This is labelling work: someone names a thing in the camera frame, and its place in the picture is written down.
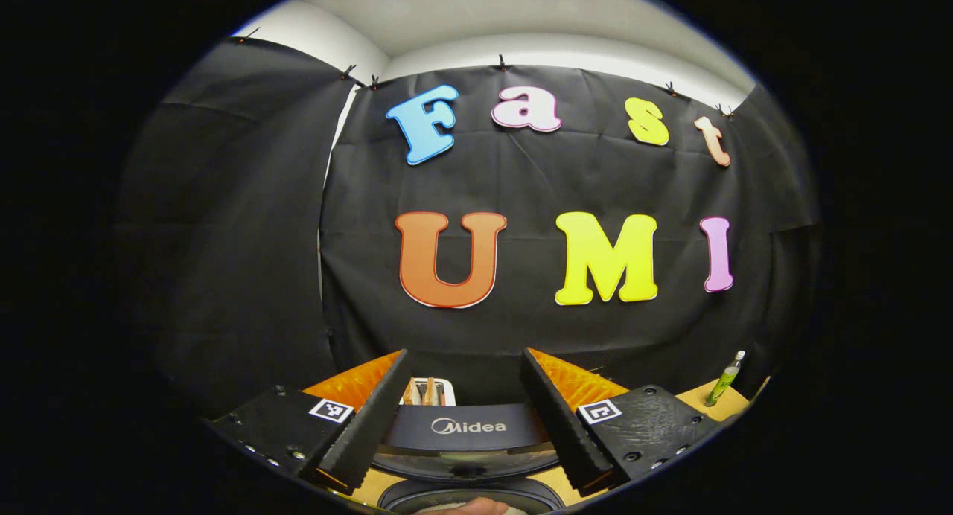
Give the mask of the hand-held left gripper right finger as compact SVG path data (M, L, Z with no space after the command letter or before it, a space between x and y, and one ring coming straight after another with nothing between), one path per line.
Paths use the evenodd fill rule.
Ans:
M626 389L533 348L520 379L582 496L639 482L724 425L659 386Z

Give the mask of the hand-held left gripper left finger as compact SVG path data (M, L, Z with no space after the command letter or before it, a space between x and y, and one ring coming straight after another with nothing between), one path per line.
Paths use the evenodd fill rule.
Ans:
M362 394L272 387L211 421L211 430L287 478L340 493L360 488L412 378L408 350L372 360Z

